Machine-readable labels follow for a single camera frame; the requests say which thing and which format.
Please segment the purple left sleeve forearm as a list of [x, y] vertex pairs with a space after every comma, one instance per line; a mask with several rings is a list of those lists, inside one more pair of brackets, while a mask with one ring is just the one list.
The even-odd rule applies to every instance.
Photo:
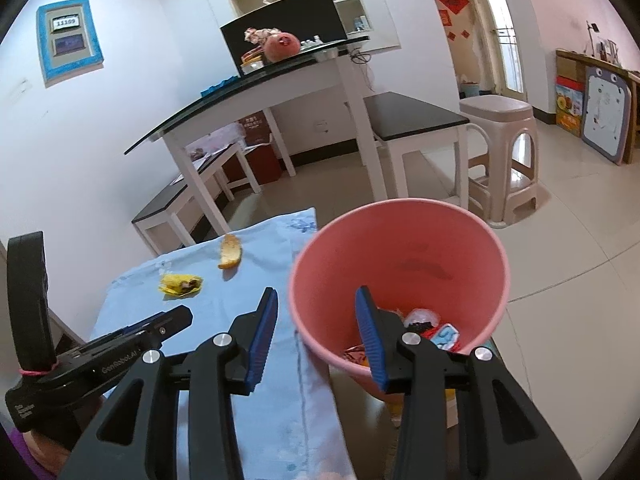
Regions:
[[56, 475], [51, 474], [46, 468], [40, 465], [32, 456], [32, 453], [29, 451], [27, 443], [23, 437], [23, 435], [13, 429], [10, 433], [10, 440], [18, 453], [18, 456], [21, 457], [22, 462], [28, 468], [30, 472], [32, 472], [37, 479], [39, 480], [55, 480]]

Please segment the left hand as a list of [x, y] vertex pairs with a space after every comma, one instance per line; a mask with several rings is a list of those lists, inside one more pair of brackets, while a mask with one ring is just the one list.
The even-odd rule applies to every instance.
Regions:
[[52, 415], [42, 426], [44, 432], [30, 430], [23, 434], [29, 454], [49, 474], [57, 477], [81, 433], [102, 408], [104, 396], [93, 396], [79, 408]]

